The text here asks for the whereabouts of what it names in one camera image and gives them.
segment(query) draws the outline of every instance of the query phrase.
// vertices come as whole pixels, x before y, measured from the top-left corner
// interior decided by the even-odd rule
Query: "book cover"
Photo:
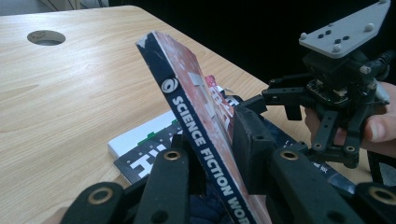
[[[224,117],[233,109],[212,98],[195,55],[171,36],[155,31],[136,45],[232,220],[271,223],[265,196],[248,195],[233,160],[228,134],[232,121]]]

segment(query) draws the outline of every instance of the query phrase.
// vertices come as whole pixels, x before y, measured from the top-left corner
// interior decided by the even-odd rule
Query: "table top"
[[[65,41],[27,39],[40,30]],[[205,75],[242,98],[267,87],[139,7],[0,17],[0,223],[42,222],[88,186],[122,182],[107,142],[170,109],[134,44],[153,30],[187,46]],[[265,117],[309,142],[304,122],[286,120],[282,106]],[[339,169],[369,180],[366,162]]]

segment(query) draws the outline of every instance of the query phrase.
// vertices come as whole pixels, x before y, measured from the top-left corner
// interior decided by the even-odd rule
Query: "book spine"
[[[144,41],[144,43],[137,44],[137,47],[230,217],[235,223],[256,223],[248,209],[247,202],[213,146],[171,65],[165,60],[162,47],[156,42],[153,34],[148,34]]]

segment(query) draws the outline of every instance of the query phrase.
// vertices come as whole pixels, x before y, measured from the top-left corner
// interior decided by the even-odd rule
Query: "white logo on spine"
[[[178,81],[176,78],[168,78],[161,85],[161,90],[165,93],[170,93],[174,91],[178,86]]]

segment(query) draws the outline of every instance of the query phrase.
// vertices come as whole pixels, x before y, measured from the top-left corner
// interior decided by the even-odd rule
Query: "white mounting plate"
[[[311,34],[302,33],[300,45],[333,59],[342,58],[378,34],[390,0],[380,0]]]

